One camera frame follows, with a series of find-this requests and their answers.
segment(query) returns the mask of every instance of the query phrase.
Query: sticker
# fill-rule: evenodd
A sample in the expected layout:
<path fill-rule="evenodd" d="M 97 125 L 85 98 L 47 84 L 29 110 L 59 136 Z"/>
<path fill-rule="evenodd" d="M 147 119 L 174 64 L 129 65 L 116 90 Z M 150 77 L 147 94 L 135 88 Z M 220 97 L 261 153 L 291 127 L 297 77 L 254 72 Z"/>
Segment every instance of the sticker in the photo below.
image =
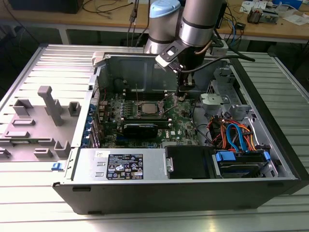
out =
<path fill-rule="evenodd" d="M 95 157 L 107 157 L 110 151 L 96 151 Z"/>
<path fill-rule="evenodd" d="M 110 154 L 107 167 L 108 180 L 141 180 L 144 176 L 142 154 Z"/>

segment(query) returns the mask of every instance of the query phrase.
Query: gray plastic block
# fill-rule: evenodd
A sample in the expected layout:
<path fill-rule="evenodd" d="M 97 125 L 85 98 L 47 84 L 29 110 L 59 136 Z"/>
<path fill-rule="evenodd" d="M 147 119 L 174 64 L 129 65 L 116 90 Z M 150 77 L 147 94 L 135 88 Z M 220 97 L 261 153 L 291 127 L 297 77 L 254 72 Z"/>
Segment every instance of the gray plastic block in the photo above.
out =
<path fill-rule="evenodd" d="M 16 119 L 12 122 L 13 126 L 33 126 L 35 121 L 33 119 Z"/>
<path fill-rule="evenodd" d="M 49 138 L 48 140 L 47 139 L 39 140 L 38 143 L 41 146 L 54 146 L 56 142 L 53 138 Z"/>
<path fill-rule="evenodd" d="M 81 106 L 78 101 L 71 101 L 68 106 L 71 117 L 78 117 L 81 112 Z"/>
<path fill-rule="evenodd" d="M 63 112 L 63 108 L 61 107 L 59 100 L 58 100 L 58 99 L 55 99 L 55 100 L 54 100 L 54 103 L 55 103 L 55 106 L 56 106 L 56 108 L 57 108 L 59 114 L 61 115 L 62 112 Z M 47 115 L 50 115 L 49 110 L 48 110 L 47 107 L 45 107 L 45 111 L 46 111 Z"/>
<path fill-rule="evenodd" d="M 51 158 L 51 157 L 53 157 L 53 154 L 52 154 L 52 152 L 50 151 L 49 148 L 36 148 L 36 149 L 34 149 L 33 154 L 37 158 Z"/>
<path fill-rule="evenodd" d="M 43 98 L 54 124 L 59 127 L 63 124 L 63 120 L 55 105 L 51 92 L 52 88 L 50 86 L 41 86 L 38 90 L 38 95 Z"/>
<path fill-rule="evenodd" d="M 27 109 L 33 108 L 28 99 L 18 99 L 13 105 L 13 109 L 18 116 L 29 116 Z"/>
<path fill-rule="evenodd" d="M 61 118 L 64 123 L 61 127 L 56 127 L 52 117 L 48 116 L 45 111 L 45 106 L 33 105 L 33 109 L 28 109 L 29 116 L 27 119 L 33 119 L 34 125 L 30 126 L 14 126 L 14 120 L 21 118 L 14 114 L 12 121 L 8 124 L 5 132 L 0 139 L 0 147 L 6 148 L 10 151 L 12 156 L 10 161 L 40 161 L 33 152 L 35 148 L 49 148 L 53 153 L 53 157 L 48 158 L 49 161 L 65 160 L 67 157 L 60 158 L 54 151 L 56 141 L 64 145 L 66 141 L 70 144 L 74 135 L 78 117 L 71 117 L 68 105 L 63 108 Z M 5 137 L 8 131 L 28 131 L 29 138 L 7 138 Z M 0 159 L 0 162 L 6 162 L 7 159 Z"/>
<path fill-rule="evenodd" d="M 11 153 L 7 149 L 0 148 L 0 158 L 9 158 Z"/>
<path fill-rule="evenodd" d="M 14 144 L 13 144 L 13 143 L 11 143 L 11 141 L 10 141 L 10 140 L 1 140 L 1 141 L 0 141 L 0 146 L 8 146 L 8 147 L 13 147 L 13 146 L 14 146 Z"/>
<path fill-rule="evenodd" d="M 29 138 L 30 134 L 28 131 L 8 131 L 4 137 L 10 138 Z"/>
<path fill-rule="evenodd" d="M 68 158 L 71 151 L 71 145 L 66 141 L 66 144 L 62 147 L 60 142 L 57 141 L 54 150 L 60 158 Z"/>

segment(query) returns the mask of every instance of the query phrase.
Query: desk clutter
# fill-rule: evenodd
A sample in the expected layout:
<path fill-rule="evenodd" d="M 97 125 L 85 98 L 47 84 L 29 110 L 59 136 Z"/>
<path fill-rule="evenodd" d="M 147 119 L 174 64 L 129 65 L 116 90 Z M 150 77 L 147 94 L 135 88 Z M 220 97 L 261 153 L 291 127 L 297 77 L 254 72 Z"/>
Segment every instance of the desk clutter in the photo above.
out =
<path fill-rule="evenodd" d="M 240 7 L 240 12 L 247 13 L 247 22 L 276 24 L 278 19 L 283 19 L 296 25 L 309 23 L 306 13 L 297 15 L 302 0 L 273 0 L 271 1 L 244 1 Z"/>

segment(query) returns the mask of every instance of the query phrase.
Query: computer case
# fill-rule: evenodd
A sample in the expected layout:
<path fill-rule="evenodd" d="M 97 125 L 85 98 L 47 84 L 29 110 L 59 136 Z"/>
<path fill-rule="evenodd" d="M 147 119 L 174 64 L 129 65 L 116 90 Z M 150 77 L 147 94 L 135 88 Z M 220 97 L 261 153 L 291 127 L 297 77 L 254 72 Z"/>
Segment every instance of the computer case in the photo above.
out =
<path fill-rule="evenodd" d="M 76 14 L 83 0 L 9 0 L 9 3 L 14 10 Z"/>

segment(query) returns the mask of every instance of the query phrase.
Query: gray floor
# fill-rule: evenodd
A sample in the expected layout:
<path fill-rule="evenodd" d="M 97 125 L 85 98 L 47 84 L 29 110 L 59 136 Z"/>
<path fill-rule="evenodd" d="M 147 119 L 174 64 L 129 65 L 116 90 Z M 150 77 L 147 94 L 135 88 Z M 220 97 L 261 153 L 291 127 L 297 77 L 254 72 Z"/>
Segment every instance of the gray floor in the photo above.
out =
<path fill-rule="evenodd" d="M 28 28 L 30 33 L 41 43 L 60 44 L 61 39 L 59 33 L 55 29 Z M 124 46 L 126 45 L 126 33 L 120 32 L 96 32 L 83 30 L 69 30 L 69 36 L 72 44 L 78 45 L 108 45 L 108 46 Z M 3 97 L 6 90 L 11 86 L 23 67 L 27 64 L 33 52 L 38 45 L 21 28 L 17 32 L 17 37 L 5 42 L 0 41 L 0 98 Z M 242 41 L 239 51 L 254 52 L 273 52 L 286 65 L 289 70 L 293 69 L 298 59 L 301 49 L 304 45 L 277 43 L 270 46 L 268 42 Z M 309 58 L 303 62 L 302 66 L 295 72 L 295 77 L 299 82 L 309 90 Z"/>

